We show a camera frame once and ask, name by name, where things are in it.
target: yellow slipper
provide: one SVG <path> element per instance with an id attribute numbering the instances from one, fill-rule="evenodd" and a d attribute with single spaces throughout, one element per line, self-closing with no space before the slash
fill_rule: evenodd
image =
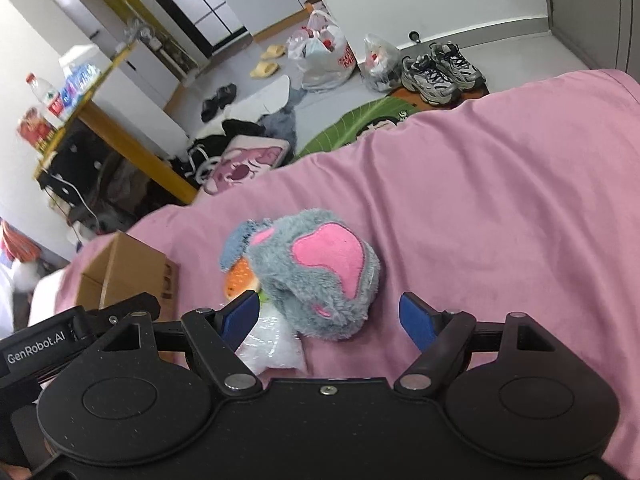
<path id="1" fill-rule="evenodd" d="M 254 79 L 264 79 L 265 77 L 272 76 L 280 65 L 274 62 L 261 61 L 258 63 L 249 75 Z"/>
<path id="2" fill-rule="evenodd" d="M 270 45 L 268 49 L 262 53 L 260 59 L 276 59 L 277 57 L 284 56 L 284 53 L 284 45 Z"/>

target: orange toy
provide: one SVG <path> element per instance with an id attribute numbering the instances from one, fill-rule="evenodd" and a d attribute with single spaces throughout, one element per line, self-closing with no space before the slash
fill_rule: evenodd
<path id="1" fill-rule="evenodd" d="M 226 274 L 225 295 L 231 301 L 246 290 L 260 290 L 260 281 L 249 267 L 249 261 L 242 256 Z"/>

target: screw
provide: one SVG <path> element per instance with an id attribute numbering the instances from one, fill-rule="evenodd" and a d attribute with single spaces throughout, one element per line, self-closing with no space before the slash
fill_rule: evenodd
<path id="1" fill-rule="evenodd" d="M 431 379 L 422 374 L 408 374 L 400 379 L 400 386 L 405 390 L 426 390 L 431 386 Z"/>
<path id="2" fill-rule="evenodd" d="M 323 395 L 335 395 L 338 393 L 338 388 L 335 386 L 320 386 L 320 393 Z"/>
<path id="3" fill-rule="evenodd" d="M 233 374 L 225 379 L 226 387 L 236 392 L 251 388 L 254 384 L 255 377 L 249 374 Z"/>

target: cardboard box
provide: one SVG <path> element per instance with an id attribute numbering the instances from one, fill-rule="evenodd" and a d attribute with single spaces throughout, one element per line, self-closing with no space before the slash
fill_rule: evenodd
<path id="1" fill-rule="evenodd" d="M 160 251 L 118 232 L 84 269 L 76 305 L 105 308 L 148 292 L 160 303 L 158 321 L 175 319 L 178 266 Z"/>

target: pink cloth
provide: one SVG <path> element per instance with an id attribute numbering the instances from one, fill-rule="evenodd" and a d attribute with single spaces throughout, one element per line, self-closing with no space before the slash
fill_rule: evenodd
<path id="1" fill-rule="evenodd" d="M 406 290 L 479 320 L 522 310 L 615 389 L 622 415 L 605 459 L 639 479 L 639 96 L 623 73 L 576 72 L 415 114 L 164 208 L 130 233 L 180 264 L 184 313 L 223 303 L 218 257 L 240 222 L 331 209 L 372 245 L 383 272 L 359 334 L 303 341 L 311 376 L 394 380 L 418 355 L 398 321 Z M 80 270 L 105 243 L 71 263 L 58 310 L 72 306 Z"/>

